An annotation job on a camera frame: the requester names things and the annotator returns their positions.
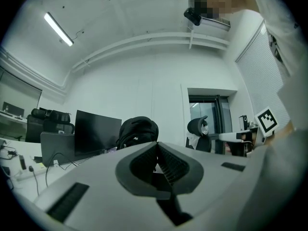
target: office chair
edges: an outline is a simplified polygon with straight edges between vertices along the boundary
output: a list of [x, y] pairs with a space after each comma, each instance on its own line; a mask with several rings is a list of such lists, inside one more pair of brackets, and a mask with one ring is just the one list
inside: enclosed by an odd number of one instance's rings
[[43, 131], [49, 133], [58, 133], [63, 131], [66, 134], [73, 134], [75, 126], [70, 123], [68, 113], [53, 110], [48, 119], [44, 120]]
[[[187, 130], [197, 135], [199, 138], [196, 150], [197, 151], [203, 151], [203, 152], [211, 152], [212, 149], [212, 141], [209, 136], [205, 135], [201, 131], [201, 126], [206, 125], [207, 115], [201, 118], [196, 118], [191, 120], [187, 125]], [[189, 139], [186, 139], [186, 148], [193, 149], [191, 145], [189, 145]]]
[[27, 131], [25, 142], [40, 143], [40, 134], [43, 132], [45, 112], [33, 109], [27, 117]]

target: fluorescent light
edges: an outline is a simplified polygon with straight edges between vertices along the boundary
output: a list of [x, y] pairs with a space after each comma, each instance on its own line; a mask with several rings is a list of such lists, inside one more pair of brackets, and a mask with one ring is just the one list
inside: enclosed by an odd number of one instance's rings
[[59, 24], [55, 21], [55, 19], [49, 12], [45, 14], [44, 19], [53, 28], [53, 30], [55, 30], [56, 33], [64, 40], [64, 42], [68, 44], [68, 46], [72, 46], [74, 44], [74, 42], [63, 31], [63, 29], [59, 26]]

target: ceiling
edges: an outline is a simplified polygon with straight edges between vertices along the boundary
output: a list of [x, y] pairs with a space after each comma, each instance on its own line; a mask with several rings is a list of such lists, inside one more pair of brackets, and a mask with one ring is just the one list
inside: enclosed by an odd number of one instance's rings
[[[112, 43], [153, 33], [190, 32], [183, 16], [187, 7], [188, 0], [27, 0], [2, 47], [46, 75], [52, 75], [51, 68], [65, 74]], [[71, 39], [77, 37], [71, 47], [46, 23], [46, 12]], [[198, 33], [211, 34], [202, 27]]]

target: computer monitor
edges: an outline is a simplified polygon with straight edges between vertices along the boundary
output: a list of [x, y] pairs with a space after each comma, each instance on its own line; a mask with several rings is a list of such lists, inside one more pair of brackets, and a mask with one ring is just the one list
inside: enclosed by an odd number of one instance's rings
[[7, 103], [7, 102], [3, 102], [2, 109], [5, 110], [7, 113], [10, 113], [10, 114], [15, 115], [15, 116], [24, 116], [24, 112], [25, 112], [24, 109], [19, 108], [15, 105]]
[[77, 110], [75, 155], [108, 150], [116, 146], [122, 120]]

